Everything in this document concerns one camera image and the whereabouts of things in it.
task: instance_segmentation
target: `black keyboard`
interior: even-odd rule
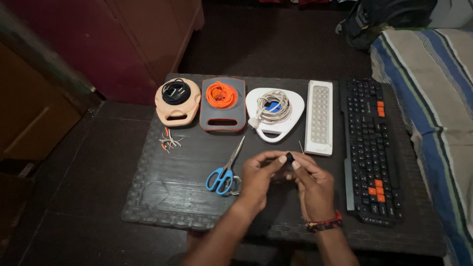
[[[402,191],[385,117],[381,84],[340,80],[345,122],[347,210],[362,222],[394,226],[402,221]]]

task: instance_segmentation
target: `orange wire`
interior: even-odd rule
[[[232,107],[238,99],[235,88],[220,81],[207,88],[206,96],[211,106],[220,109]]]

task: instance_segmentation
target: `scissors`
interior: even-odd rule
[[[240,152],[241,146],[243,145],[243,140],[245,140],[245,136],[243,136],[243,139],[241,139],[240,144],[233,151],[232,156],[230,156],[230,160],[228,160],[228,163],[224,167],[220,167],[220,168],[216,169],[215,171],[213,171],[209,175],[209,177],[207,178],[207,181],[205,182],[205,187],[208,190],[213,191],[215,188],[217,188],[216,192],[219,195],[223,195],[223,194],[227,193],[230,190],[230,188],[232,187],[232,184],[233,184],[233,172],[231,170],[232,164],[233,164],[233,161],[235,160],[235,157]],[[210,178],[215,174],[217,174],[217,179],[213,182],[213,185],[210,186],[209,185]],[[230,184],[228,185],[228,187],[224,191],[220,191],[222,186],[225,187],[225,183],[228,179],[230,179]]]

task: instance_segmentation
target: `bed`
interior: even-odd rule
[[[395,90],[453,265],[473,264],[473,31],[385,30],[373,78]]]

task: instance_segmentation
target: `maroon wall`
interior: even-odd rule
[[[1,0],[107,99],[154,105],[158,89],[103,0]]]

